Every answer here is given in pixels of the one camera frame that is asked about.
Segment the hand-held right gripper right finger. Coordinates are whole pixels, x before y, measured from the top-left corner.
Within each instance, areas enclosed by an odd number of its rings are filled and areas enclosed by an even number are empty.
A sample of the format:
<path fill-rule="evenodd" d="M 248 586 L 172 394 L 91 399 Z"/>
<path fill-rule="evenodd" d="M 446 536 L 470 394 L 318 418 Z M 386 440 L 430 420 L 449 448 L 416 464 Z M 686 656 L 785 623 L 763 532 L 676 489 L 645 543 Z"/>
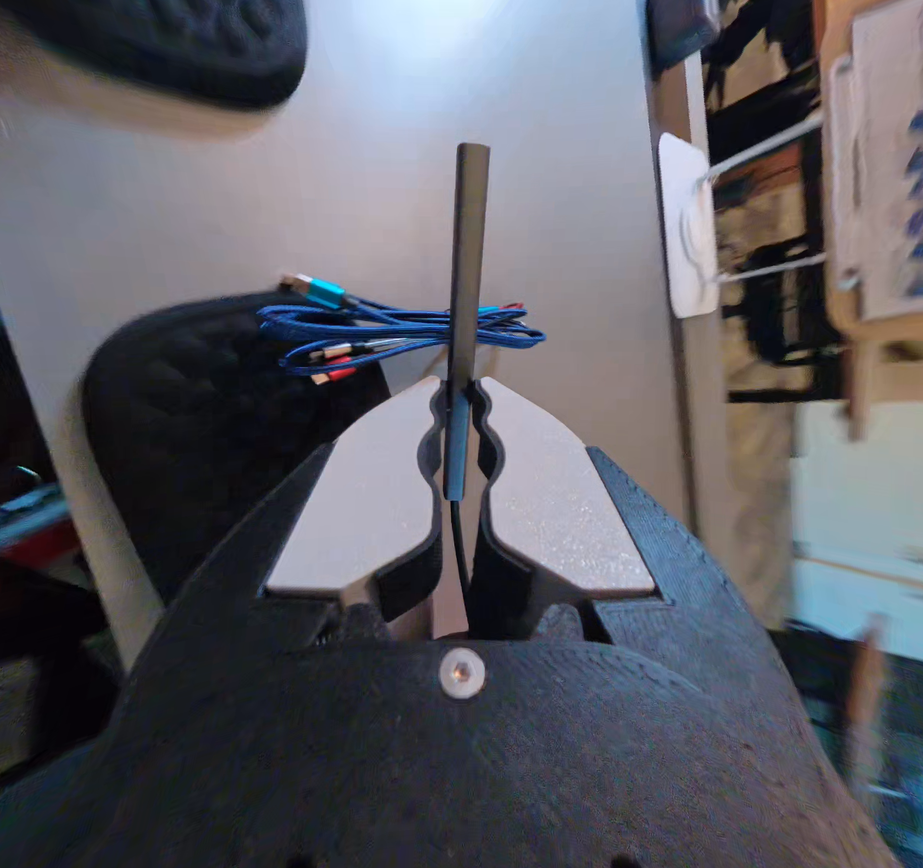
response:
<path fill-rule="evenodd" d="M 474 389 L 486 485 L 467 592 L 469 635 L 526 640 L 548 608 L 656 597 L 640 549 L 587 446 L 491 377 Z"/>

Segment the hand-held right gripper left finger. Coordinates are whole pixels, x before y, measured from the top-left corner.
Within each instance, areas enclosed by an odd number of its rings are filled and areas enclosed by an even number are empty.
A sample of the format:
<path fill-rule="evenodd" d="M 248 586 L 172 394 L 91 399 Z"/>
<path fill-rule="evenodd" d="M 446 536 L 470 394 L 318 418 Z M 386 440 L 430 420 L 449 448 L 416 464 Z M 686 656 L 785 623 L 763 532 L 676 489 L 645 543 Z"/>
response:
<path fill-rule="evenodd" d="M 425 603 L 443 566 L 442 381 L 363 415 L 334 443 L 265 582 L 274 597 L 375 606 L 385 621 Z"/>

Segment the grey usb hub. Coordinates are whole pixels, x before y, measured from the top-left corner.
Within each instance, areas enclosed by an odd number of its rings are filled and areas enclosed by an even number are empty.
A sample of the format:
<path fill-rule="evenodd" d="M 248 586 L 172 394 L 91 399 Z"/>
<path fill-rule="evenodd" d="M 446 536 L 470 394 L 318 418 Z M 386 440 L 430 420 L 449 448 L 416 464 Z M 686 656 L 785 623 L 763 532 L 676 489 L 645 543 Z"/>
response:
<path fill-rule="evenodd" d="M 443 463 L 443 493 L 450 503 L 461 502 L 465 493 L 489 161 L 488 146 L 457 146 Z"/>

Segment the black honeycomb wrist pad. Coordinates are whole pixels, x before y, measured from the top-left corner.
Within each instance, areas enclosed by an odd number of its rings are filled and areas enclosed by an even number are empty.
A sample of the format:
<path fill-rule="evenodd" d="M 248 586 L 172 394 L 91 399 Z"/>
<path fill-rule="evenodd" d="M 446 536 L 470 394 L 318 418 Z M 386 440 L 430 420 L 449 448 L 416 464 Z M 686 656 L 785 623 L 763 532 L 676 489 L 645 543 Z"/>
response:
<path fill-rule="evenodd" d="M 87 366 L 88 442 L 164 606 L 296 467 L 389 399 L 379 366 L 326 385 L 283 370 L 259 311 L 295 302 L 273 290 L 160 309 Z"/>
<path fill-rule="evenodd" d="M 1 0 L 88 68 L 220 107 L 286 102 L 304 75 L 305 0 Z"/>

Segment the wooden display board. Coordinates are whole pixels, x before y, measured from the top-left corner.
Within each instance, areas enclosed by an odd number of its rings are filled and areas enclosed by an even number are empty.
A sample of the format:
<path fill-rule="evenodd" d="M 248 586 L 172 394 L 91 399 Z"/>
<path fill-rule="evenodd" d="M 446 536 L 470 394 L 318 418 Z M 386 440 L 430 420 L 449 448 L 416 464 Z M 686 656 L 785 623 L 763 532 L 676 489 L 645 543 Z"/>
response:
<path fill-rule="evenodd" d="M 860 343 L 920 341 L 921 312 L 886 316 L 878 319 L 864 315 L 866 294 L 857 287 L 847 287 L 841 242 L 837 236 L 834 210 L 836 200 L 836 140 L 834 135 L 834 97 L 832 76 L 837 62 L 852 49 L 854 17 L 895 0 L 813 0 L 814 34 L 818 46 L 821 72 L 823 118 L 823 227 L 826 260 L 824 278 L 827 313 L 835 327 L 846 337 Z"/>

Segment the printed instruction sheet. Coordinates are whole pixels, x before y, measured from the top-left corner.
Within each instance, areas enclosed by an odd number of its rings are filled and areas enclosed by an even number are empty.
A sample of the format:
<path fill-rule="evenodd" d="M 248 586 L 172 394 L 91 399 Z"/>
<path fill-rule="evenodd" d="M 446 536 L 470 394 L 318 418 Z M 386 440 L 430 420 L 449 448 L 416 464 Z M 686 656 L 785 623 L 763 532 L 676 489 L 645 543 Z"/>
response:
<path fill-rule="evenodd" d="M 922 0 L 859 14 L 827 83 L 836 283 L 861 320 L 921 312 Z"/>

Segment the dark grey case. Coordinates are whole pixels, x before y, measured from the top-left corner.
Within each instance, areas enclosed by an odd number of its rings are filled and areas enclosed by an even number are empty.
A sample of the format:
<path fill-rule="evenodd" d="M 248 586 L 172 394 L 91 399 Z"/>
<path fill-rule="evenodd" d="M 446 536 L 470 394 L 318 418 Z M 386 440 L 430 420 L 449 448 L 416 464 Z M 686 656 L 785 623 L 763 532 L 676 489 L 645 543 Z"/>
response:
<path fill-rule="evenodd" d="M 710 47 L 720 36 L 720 0 L 647 0 L 646 21 L 655 76 Z"/>

